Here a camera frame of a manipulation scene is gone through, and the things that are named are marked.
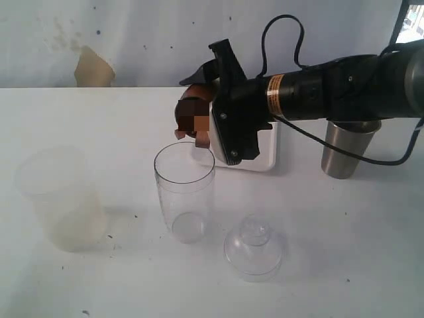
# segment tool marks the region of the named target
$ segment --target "white wall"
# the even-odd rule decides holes
[[[305,25],[303,64],[377,53],[390,39],[401,0],[1,2],[0,87],[56,87],[75,86],[82,45],[110,63],[117,86],[177,85],[213,58],[207,45],[223,38],[230,38],[242,67],[254,76],[261,68],[262,30],[282,13]],[[295,70],[298,32],[294,21],[277,22],[269,32],[270,73]]]

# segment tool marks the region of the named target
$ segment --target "metal tumbler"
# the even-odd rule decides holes
[[[325,140],[337,148],[359,156],[365,153],[374,134],[381,128],[381,121],[334,123],[329,121]],[[347,179],[353,175],[359,160],[324,147],[321,167],[329,176]]]

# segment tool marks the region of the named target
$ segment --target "white table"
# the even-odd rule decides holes
[[[424,138],[403,166],[361,163],[353,179],[334,180],[321,146],[280,127],[276,167],[217,170],[209,232],[183,245],[166,231],[153,173],[155,154],[175,141],[182,91],[0,90],[0,317],[424,315]],[[385,122],[367,155],[399,158],[416,122]],[[325,134],[324,121],[299,125]],[[55,249],[13,185],[19,163],[59,144],[86,153],[110,216],[113,238],[92,252]],[[285,238],[280,273],[264,284],[239,280],[223,260],[225,233],[255,211]]]

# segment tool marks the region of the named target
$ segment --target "clear plastic lid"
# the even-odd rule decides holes
[[[249,215],[228,233],[224,255],[242,279],[263,282],[280,269],[282,244],[267,221]]]

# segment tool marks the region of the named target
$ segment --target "frosted plastic cup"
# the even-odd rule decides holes
[[[201,240],[213,210],[215,157],[212,152],[196,148],[194,142],[171,144],[155,157],[154,171],[169,231],[182,243]]]
[[[44,234],[59,249],[85,250],[104,235],[107,219],[77,148],[37,152],[20,165],[15,181],[32,201]]]

